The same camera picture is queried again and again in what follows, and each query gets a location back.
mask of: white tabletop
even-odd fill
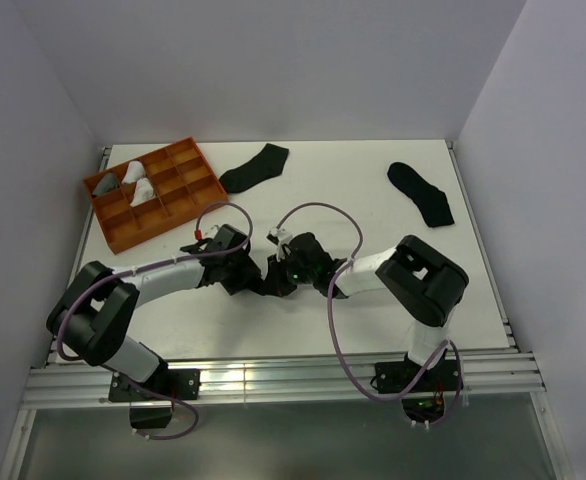
[[[251,214],[255,233],[251,256],[266,272],[274,253],[266,234],[291,208],[308,201],[332,203],[349,212],[364,231],[360,257],[395,246],[417,235],[462,266],[470,277],[451,323],[451,338],[462,349],[509,346],[489,277],[471,225],[446,144],[425,141],[275,142],[290,149],[282,176],[231,200]],[[108,166],[162,145],[116,145]],[[263,142],[202,143],[202,152],[218,176],[258,153]],[[418,209],[386,177],[388,166],[401,161],[444,191],[455,225],[431,229]],[[97,221],[88,232],[82,264],[99,260],[128,266],[170,257],[193,243],[190,222],[137,247],[114,255]],[[203,231],[229,223],[246,231],[234,209],[207,214]],[[334,257],[348,256],[356,243],[351,224],[339,214],[311,207],[285,224],[293,234],[313,232]],[[356,295],[336,302],[336,325],[345,352],[406,351],[412,317],[388,291]],[[280,299],[243,292],[233,297],[219,285],[178,292],[135,311],[129,335],[166,359],[226,359],[333,354],[326,300],[312,287]]]

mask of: white wall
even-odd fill
[[[0,0],[0,464],[63,292],[98,150],[15,6]]]
[[[15,0],[105,144],[456,138],[524,0]]]
[[[458,157],[515,334],[586,479],[586,1],[527,2]]]

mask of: glass panel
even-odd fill
[[[429,433],[367,401],[209,406],[193,434],[156,442],[126,409],[44,410],[20,478],[553,478],[528,394],[470,400]]]

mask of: orange sorting tray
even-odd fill
[[[138,160],[155,189],[156,198],[135,207],[135,184],[122,185],[129,162]],[[228,195],[192,138],[147,153],[84,179],[95,216],[113,253],[120,253],[200,215],[211,202]],[[119,188],[99,197],[93,189],[107,173]]]

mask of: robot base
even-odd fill
[[[169,369],[164,373],[162,385],[160,388],[149,388],[149,390],[178,400],[197,400],[200,390],[200,371],[194,368]],[[156,400],[157,398],[138,393],[121,378],[115,376],[111,378],[109,402],[129,403]]]
[[[379,362],[375,364],[374,380],[379,393],[399,393],[415,377],[419,365],[404,359],[402,362]],[[459,372],[455,360],[446,360],[444,356],[438,364],[427,370],[411,390],[412,393],[432,393],[439,388],[455,391]]]

